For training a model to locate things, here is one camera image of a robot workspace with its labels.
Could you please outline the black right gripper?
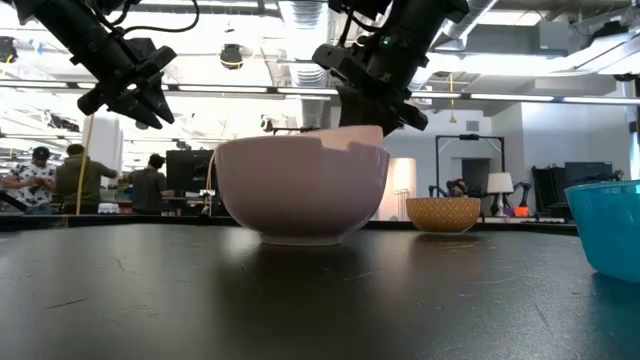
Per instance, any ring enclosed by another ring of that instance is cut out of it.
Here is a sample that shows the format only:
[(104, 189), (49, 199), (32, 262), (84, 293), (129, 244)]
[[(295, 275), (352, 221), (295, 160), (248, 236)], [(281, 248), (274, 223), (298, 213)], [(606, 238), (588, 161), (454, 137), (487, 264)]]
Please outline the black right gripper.
[(385, 113), (394, 113), (401, 125), (423, 131), (428, 117), (409, 102), (409, 85), (418, 69), (426, 67), (430, 32), (425, 29), (389, 29), (370, 36), (363, 46), (322, 44), (312, 61), (340, 83), (340, 127), (386, 126)]

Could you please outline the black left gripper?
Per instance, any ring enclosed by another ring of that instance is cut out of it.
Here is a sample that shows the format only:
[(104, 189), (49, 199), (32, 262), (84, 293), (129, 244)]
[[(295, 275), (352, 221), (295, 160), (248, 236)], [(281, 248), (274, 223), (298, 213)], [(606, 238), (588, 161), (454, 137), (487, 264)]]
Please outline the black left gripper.
[(122, 51), (80, 50), (76, 63), (82, 64), (97, 80), (96, 85), (77, 100), (85, 114), (106, 105), (112, 112), (124, 115), (148, 127), (163, 127), (158, 117), (168, 124), (174, 115), (162, 90), (163, 68), (168, 64), (168, 48), (160, 47), (138, 60)]

